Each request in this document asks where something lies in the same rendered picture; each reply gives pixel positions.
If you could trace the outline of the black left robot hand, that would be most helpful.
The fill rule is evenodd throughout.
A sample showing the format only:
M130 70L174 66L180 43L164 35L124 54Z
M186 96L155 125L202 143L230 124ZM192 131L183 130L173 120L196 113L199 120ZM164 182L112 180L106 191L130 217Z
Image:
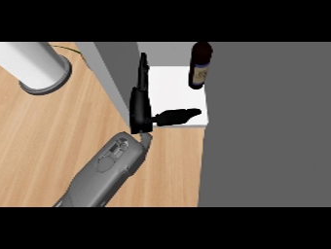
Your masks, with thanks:
M146 53L139 56L137 85L133 87L130 96L130 129L131 134L147 133L152 125L181 125L190 118L201 114L196 108L165 110L155 116L150 115L150 104L147 97L147 60Z

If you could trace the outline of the grey white cabinet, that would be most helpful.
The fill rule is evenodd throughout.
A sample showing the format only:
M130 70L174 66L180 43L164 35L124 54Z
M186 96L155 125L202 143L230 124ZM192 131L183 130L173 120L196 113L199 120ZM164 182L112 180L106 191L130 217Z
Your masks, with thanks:
M189 87L193 42L75 42L75 45L125 124L131 89L137 85L139 54L146 53L150 114L196 108L201 114L178 127L206 127L205 90Z

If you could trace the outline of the dark wine bottle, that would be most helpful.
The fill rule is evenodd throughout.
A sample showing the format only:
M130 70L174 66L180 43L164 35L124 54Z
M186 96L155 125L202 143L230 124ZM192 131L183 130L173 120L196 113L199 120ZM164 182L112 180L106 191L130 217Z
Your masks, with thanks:
M192 47L189 87L201 89L205 82L212 48L206 42L196 42Z

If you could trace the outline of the dark grey cabinet door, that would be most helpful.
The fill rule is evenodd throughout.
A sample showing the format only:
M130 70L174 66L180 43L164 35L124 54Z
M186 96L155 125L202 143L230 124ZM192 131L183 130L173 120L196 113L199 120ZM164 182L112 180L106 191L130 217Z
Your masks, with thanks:
M217 43L198 203L331 206L331 43Z

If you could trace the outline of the white cylindrical appliance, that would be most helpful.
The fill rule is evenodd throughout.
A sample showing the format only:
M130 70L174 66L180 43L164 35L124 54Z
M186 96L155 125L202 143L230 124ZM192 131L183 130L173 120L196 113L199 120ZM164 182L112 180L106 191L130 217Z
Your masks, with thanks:
M52 93L66 84L72 74L69 60L47 42L0 42L0 66L31 95Z

